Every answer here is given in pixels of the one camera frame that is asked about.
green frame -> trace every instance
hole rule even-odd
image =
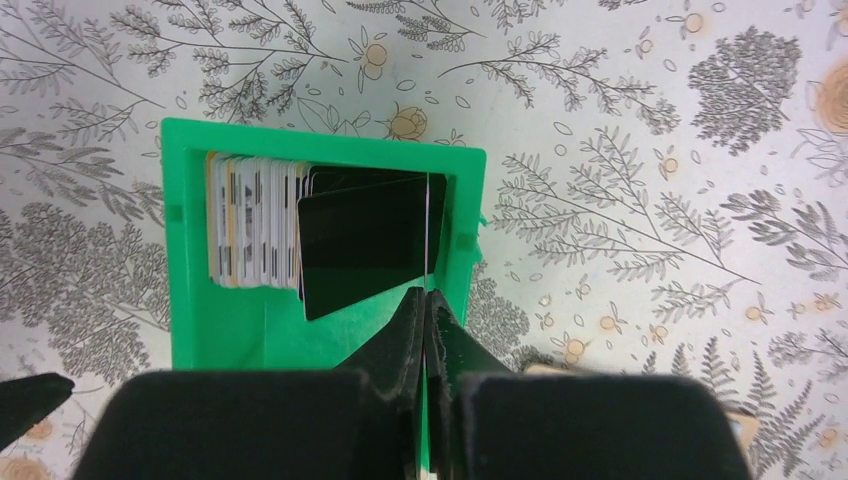
[[[297,315],[292,302],[292,294],[297,300],[296,292],[212,285],[206,243],[205,156],[209,151],[445,174],[445,208],[450,214],[445,216],[443,247],[432,286],[444,292],[464,323],[472,269],[480,260],[477,230],[486,166],[483,150],[177,118],[164,119],[161,129],[174,368],[327,368],[358,348],[391,316],[389,312],[380,319],[381,324],[368,325],[342,325],[338,319],[307,322],[308,326],[288,322],[296,325],[274,332],[272,315]],[[357,321],[375,317],[375,312],[385,311],[391,302],[393,310],[405,288],[399,296],[384,299],[382,310],[363,305],[343,312],[358,315]],[[328,342],[335,342],[336,351],[316,350],[314,343],[325,336]],[[268,343],[279,338],[284,340]]]

printed paper background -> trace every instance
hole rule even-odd
[[[3,478],[169,365],[166,116],[485,148],[488,348],[700,379],[757,478],[848,477],[847,1],[105,5],[0,0],[0,374],[77,381]]]

